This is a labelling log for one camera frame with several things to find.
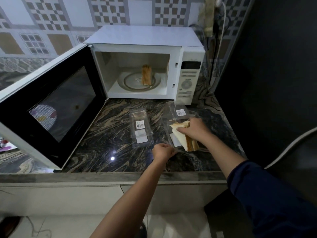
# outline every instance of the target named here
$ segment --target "black marble countertop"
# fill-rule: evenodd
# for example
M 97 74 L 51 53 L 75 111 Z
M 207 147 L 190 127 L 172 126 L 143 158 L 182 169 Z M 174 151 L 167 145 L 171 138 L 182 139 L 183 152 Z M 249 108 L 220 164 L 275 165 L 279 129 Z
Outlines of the black marble countertop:
M 109 99 L 81 143 L 62 171 L 51 170 L 20 150 L 0 153 L 0 182 L 17 174 L 55 175 L 65 178 L 66 174 L 101 174 L 104 172 L 118 175 L 134 172 L 142 173 L 151 163 L 152 146 L 133 148 L 130 135 L 129 112 L 134 108 L 146 108 L 153 130 L 154 142 L 167 142 L 167 136 L 160 118 L 164 104 L 169 100 L 151 99 Z M 230 124 L 213 95 L 207 95 L 206 84 L 197 86 L 193 103 L 187 106 L 204 120 L 209 129 L 234 151 L 244 155 Z M 166 166 L 164 176 L 180 172 L 199 173 L 197 179 L 225 180 L 212 155 L 205 147 L 195 152 L 180 151 Z M 23 178 L 24 182 L 32 178 Z

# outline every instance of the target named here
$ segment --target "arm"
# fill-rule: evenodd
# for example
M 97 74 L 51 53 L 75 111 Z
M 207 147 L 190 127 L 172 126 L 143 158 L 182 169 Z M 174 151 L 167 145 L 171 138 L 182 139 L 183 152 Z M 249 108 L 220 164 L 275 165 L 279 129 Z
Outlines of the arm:
M 114 204 L 90 238 L 133 237 L 146 214 L 168 159 L 175 155 L 168 144 L 157 144 L 153 162 L 140 179 Z
M 208 148 L 252 220 L 255 237 L 316 236 L 317 209 L 293 188 L 235 153 L 201 119 L 192 118 L 189 128 L 177 130 Z
M 235 167 L 246 160 L 225 145 L 217 136 L 213 135 L 202 119 L 192 118 L 189 128 L 177 128 L 177 131 L 196 139 L 206 146 L 226 178 L 228 178 Z

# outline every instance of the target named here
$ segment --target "bread slice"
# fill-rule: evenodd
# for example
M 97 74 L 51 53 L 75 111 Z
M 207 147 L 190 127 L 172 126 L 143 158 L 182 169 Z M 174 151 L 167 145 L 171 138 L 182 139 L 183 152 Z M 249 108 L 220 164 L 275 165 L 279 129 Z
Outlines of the bread slice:
M 146 64 L 142 66 L 142 84 L 152 85 L 152 68 Z
M 170 126 L 172 127 L 173 134 L 180 141 L 185 151 L 190 152 L 190 151 L 199 150 L 199 146 L 196 140 L 177 131 L 178 127 L 188 128 L 190 126 L 190 121 L 185 121 L 183 123 L 175 122 L 174 124 L 171 124 Z

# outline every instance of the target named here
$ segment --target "dark blue sleeve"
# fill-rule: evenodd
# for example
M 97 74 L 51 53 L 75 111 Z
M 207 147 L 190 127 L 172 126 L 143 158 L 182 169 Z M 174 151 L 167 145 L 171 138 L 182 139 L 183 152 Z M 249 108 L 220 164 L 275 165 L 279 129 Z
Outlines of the dark blue sleeve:
M 256 238 L 317 237 L 317 209 L 249 160 L 228 177 L 228 187 L 253 223 Z

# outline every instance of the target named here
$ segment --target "person's left hand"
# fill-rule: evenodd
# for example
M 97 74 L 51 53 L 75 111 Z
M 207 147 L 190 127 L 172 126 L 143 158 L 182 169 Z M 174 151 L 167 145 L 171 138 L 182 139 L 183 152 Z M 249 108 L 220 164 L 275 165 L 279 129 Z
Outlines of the person's left hand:
M 167 163 L 169 158 L 177 153 L 175 149 L 169 144 L 156 144 L 152 149 L 153 158 L 155 161 Z

